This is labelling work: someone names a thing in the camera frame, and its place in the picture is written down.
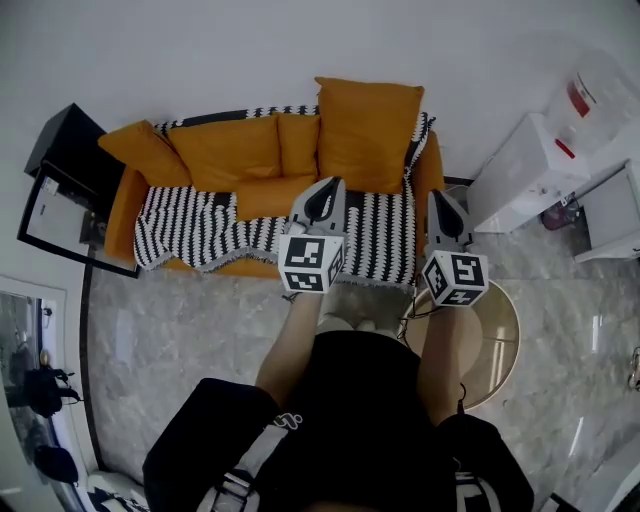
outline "black shirt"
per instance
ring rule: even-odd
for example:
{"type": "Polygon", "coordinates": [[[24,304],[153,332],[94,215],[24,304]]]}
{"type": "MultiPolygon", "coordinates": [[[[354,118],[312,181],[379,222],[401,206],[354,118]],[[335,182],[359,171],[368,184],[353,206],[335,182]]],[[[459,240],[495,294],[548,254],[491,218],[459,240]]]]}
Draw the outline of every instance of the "black shirt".
{"type": "Polygon", "coordinates": [[[317,501],[455,511],[456,473],[488,482],[503,511],[530,510],[531,488],[492,425],[469,415],[429,422],[416,393],[419,362],[381,335],[321,334],[285,411],[253,386],[204,379],[145,461],[151,510],[195,510],[283,412],[298,422],[255,479],[261,512],[317,501]]]}

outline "shoe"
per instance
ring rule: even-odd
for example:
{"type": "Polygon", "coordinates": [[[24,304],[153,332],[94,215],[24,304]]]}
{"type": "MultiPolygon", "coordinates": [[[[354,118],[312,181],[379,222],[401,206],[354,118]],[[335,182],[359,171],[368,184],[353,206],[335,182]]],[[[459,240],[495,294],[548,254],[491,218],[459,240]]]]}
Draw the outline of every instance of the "shoe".
{"type": "Polygon", "coordinates": [[[365,331],[365,332],[373,332],[376,330],[376,324],[373,320],[369,320],[365,318],[362,322],[358,324],[356,327],[356,331],[365,331]]]}
{"type": "Polygon", "coordinates": [[[323,315],[320,315],[320,317],[318,318],[318,325],[321,325],[325,322],[333,322],[336,318],[338,318],[339,320],[342,320],[340,317],[332,313],[325,313],[323,315]]]}
{"type": "Polygon", "coordinates": [[[353,331],[353,327],[346,320],[336,315],[326,314],[322,316],[316,329],[316,334],[330,331],[353,331]]]}

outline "bag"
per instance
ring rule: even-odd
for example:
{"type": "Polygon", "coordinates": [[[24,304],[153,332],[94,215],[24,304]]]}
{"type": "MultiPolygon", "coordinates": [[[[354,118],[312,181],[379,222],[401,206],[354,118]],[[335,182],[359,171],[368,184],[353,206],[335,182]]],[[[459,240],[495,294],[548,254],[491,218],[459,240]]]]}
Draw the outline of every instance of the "bag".
{"type": "Polygon", "coordinates": [[[52,480],[67,484],[75,484],[78,481],[78,469],[71,455],[64,448],[38,446],[33,463],[52,480]]]}
{"type": "Polygon", "coordinates": [[[62,409],[62,397],[75,398],[80,402],[80,397],[68,384],[69,376],[62,370],[43,367],[37,370],[29,370],[24,375],[23,394],[29,407],[40,416],[50,418],[62,409]],[[58,387],[58,380],[64,382],[67,387],[58,387]]]}

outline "white cabinet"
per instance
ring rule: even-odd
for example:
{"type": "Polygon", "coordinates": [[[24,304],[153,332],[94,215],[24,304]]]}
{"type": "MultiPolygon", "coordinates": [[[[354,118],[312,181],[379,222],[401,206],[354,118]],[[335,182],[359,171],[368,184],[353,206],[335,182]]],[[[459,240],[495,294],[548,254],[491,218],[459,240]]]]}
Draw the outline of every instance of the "white cabinet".
{"type": "Polygon", "coordinates": [[[591,179],[580,156],[570,158],[544,128],[542,114],[527,114],[467,190],[478,232],[509,233],[591,179]]]}
{"type": "Polygon", "coordinates": [[[595,258],[640,256],[640,164],[624,169],[580,199],[584,207],[591,250],[577,262],[595,258]]]}

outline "sofa armrest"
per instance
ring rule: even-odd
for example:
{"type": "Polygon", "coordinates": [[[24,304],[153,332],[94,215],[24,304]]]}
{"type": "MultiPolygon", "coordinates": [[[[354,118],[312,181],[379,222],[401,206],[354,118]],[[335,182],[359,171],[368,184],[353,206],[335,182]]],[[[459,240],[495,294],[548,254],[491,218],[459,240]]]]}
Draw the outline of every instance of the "sofa armrest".
{"type": "Polygon", "coordinates": [[[142,174],[125,167],[107,224],[104,243],[107,256],[135,263],[133,239],[136,219],[148,192],[149,184],[142,174]]]}
{"type": "Polygon", "coordinates": [[[416,201],[416,258],[422,256],[426,243],[424,235],[427,225],[427,199],[433,189],[444,191],[444,176],[442,175],[442,159],[438,136],[430,132],[427,145],[412,173],[413,195],[416,201]]]}

